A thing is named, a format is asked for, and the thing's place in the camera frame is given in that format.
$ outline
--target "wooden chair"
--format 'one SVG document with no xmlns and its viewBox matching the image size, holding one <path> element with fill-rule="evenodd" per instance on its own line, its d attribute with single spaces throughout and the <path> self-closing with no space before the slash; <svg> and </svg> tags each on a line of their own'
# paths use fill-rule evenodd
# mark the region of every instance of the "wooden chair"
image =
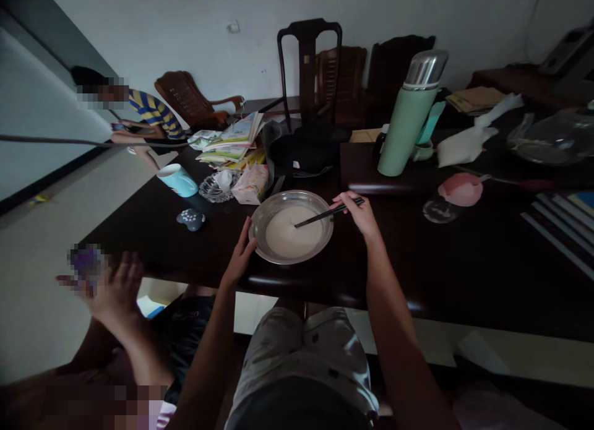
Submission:
<svg viewBox="0 0 594 430">
<path fill-rule="evenodd" d="M 302 22 L 293 22 L 287 28 L 281 29 L 277 35 L 278 57 L 280 59 L 280 74 L 283 85 L 283 96 L 261 108 L 260 113 L 264 113 L 272 107 L 283 103 L 285 107 L 286 125 L 291 130 L 291 120 L 289 117 L 289 108 L 286 99 L 286 81 L 285 81 L 285 60 L 283 58 L 282 39 L 286 35 L 293 35 L 299 42 L 299 112 L 301 114 L 301 124 L 303 126 L 312 124 L 324 117 L 330 116 L 330 123 L 333 125 L 335 120 L 337 88 L 335 87 L 330 96 L 329 102 L 318 111 L 315 101 L 316 89 L 316 39 L 324 31 L 334 31 L 337 36 L 338 53 L 335 59 L 334 80 L 338 79 L 340 69 L 340 47 L 342 46 L 342 28 L 336 22 L 326 22 L 324 19 L 304 20 Z"/>
<path fill-rule="evenodd" d="M 373 46 L 366 92 L 369 104 L 368 127 L 381 127 L 390 122 L 410 61 L 415 54 L 431 49 L 434 45 L 435 36 L 424 38 L 409 35 L 395 37 Z"/>
<path fill-rule="evenodd" d="M 187 122 L 194 126 L 215 124 L 227 126 L 229 113 L 215 111 L 213 105 L 233 102 L 235 111 L 241 109 L 242 96 L 233 96 L 220 101 L 208 101 L 196 86 L 187 71 L 168 71 L 155 82 L 155 88 L 165 101 Z"/>
<path fill-rule="evenodd" d="M 338 85 L 335 80 L 336 58 L 336 48 L 322 51 L 316 56 L 316 105 L 330 103 L 336 90 L 336 124 L 353 129 L 364 128 L 366 100 L 361 80 L 367 50 L 358 46 L 341 47 Z"/>
</svg>

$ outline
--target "striped shirt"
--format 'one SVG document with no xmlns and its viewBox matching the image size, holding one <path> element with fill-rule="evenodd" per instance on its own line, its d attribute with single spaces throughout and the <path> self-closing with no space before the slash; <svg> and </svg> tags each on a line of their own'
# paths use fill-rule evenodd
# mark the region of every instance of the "striped shirt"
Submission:
<svg viewBox="0 0 594 430">
<path fill-rule="evenodd" d="M 130 89 L 130 105 L 151 126 L 160 125 L 167 139 L 185 139 L 186 133 L 163 102 L 145 92 Z"/>
</svg>

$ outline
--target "hand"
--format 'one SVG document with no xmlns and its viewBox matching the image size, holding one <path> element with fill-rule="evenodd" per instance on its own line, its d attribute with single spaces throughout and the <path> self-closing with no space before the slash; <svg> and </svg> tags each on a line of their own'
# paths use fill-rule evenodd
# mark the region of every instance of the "hand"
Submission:
<svg viewBox="0 0 594 430">
<path fill-rule="evenodd" d="M 143 274 L 138 254 L 126 251 L 117 268 L 110 263 L 103 265 L 96 287 L 91 286 L 88 280 L 76 280 L 66 275 L 59 275 L 56 279 L 75 291 L 88 306 L 91 315 L 105 325 L 106 320 L 140 314 L 136 296 Z"/>
<path fill-rule="evenodd" d="M 332 201 L 336 202 L 330 206 L 330 209 L 334 209 L 335 207 L 338 207 L 342 204 L 346 205 L 346 208 L 349 212 L 351 212 L 355 224 L 363 234 L 365 240 L 377 238 L 382 239 L 379 227 L 377 227 L 376 218 L 373 216 L 373 211 L 371 210 L 369 199 L 361 197 L 364 201 L 364 203 L 361 205 L 356 205 L 353 201 L 359 196 L 360 195 L 353 191 L 342 192 L 340 195 L 332 199 Z"/>
<path fill-rule="evenodd" d="M 255 238 L 252 238 L 251 241 L 246 245 L 246 241 L 248 239 L 248 229 L 251 220 L 252 219 L 250 217 L 246 218 L 246 222 L 244 223 L 243 229 L 241 230 L 241 234 L 239 236 L 239 241 L 233 250 L 231 261 L 229 261 L 227 270 L 221 279 L 221 285 L 227 283 L 237 283 L 248 267 L 249 257 L 256 248 Z"/>
</svg>

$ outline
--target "green thermos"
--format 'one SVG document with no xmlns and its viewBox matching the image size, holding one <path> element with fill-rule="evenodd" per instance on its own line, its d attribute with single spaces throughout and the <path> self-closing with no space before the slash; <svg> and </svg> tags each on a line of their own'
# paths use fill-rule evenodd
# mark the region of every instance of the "green thermos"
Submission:
<svg viewBox="0 0 594 430">
<path fill-rule="evenodd" d="M 423 51 L 413 57 L 407 78 L 398 92 L 377 166 L 381 174 L 398 176 L 404 170 L 437 95 L 447 57 L 443 49 Z"/>
</svg>

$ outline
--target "wrist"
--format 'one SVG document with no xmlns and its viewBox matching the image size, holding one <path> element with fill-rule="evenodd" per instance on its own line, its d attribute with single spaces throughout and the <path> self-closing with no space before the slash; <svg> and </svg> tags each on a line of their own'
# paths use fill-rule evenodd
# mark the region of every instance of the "wrist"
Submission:
<svg viewBox="0 0 594 430">
<path fill-rule="evenodd" d="M 223 274 L 223 277 L 221 278 L 221 283 L 219 284 L 219 289 L 227 287 L 235 289 L 237 287 L 237 283 L 239 283 L 238 278 L 231 277 L 227 274 Z"/>
<path fill-rule="evenodd" d="M 146 320 L 137 305 L 132 309 L 106 309 L 94 312 L 92 316 L 101 322 L 112 334 L 123 328 L 138 326 Z"/>
<path fill-rule="evenodd" d="M 368 248 L 378 246 L 385 247 L 384 239 L 382 238 L 382 234 L 379 229 L 363 234 L 363 239 L 365 240 L 365 245 L 367 245 Z"/>
</svg>

